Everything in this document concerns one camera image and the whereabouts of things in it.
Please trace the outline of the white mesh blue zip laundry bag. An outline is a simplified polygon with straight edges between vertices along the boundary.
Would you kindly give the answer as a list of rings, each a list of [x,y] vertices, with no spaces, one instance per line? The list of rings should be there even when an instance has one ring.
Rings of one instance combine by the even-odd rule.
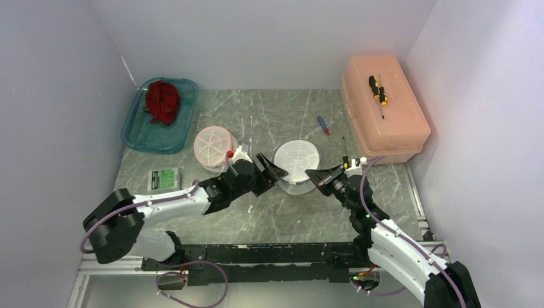
[[[320,162],[320,152],[313,143],[300,139],[283,143],[276,150],[273,163],[286,170],[288,175],[278,185],[293,196],[311,192],[316,187],[305,171],[317,169]]]

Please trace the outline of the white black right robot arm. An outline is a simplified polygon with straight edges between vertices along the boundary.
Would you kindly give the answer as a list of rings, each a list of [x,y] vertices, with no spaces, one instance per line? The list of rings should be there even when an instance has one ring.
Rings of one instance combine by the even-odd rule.
[[[316,188],[334,196],[350,213],[358,236],[353,243],[357,264],[375,264],[414,295],[423,307],[480,307],[468,268],[448,262],[409,237],[373,200],[366,172],[307,169]]]

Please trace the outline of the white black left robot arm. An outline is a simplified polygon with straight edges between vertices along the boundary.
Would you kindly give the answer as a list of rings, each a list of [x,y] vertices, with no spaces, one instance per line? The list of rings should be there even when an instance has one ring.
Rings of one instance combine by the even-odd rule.
[[[219,212],[241,196],[260,196],[288,172],[258,153],[250,158],[228,159],[225,172],[187,189],[155,195],[132,195],[127,189],[112,192],[84,220],[80,251],[95,255],[100,264],[126,255],[153,259],[167,269],[179,268],[185,249],[172,231],[157,232],[154,225],[187,216]]]

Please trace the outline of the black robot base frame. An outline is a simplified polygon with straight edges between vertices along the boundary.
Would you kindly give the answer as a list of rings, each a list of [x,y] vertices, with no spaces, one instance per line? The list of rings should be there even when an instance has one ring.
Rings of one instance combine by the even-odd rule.
[[[145,258],[143,271],[187,274],[189,286],[249,282],[326,280],[347,283],[371,268],[368,254],[353,242],[185,244],[171,261]]]

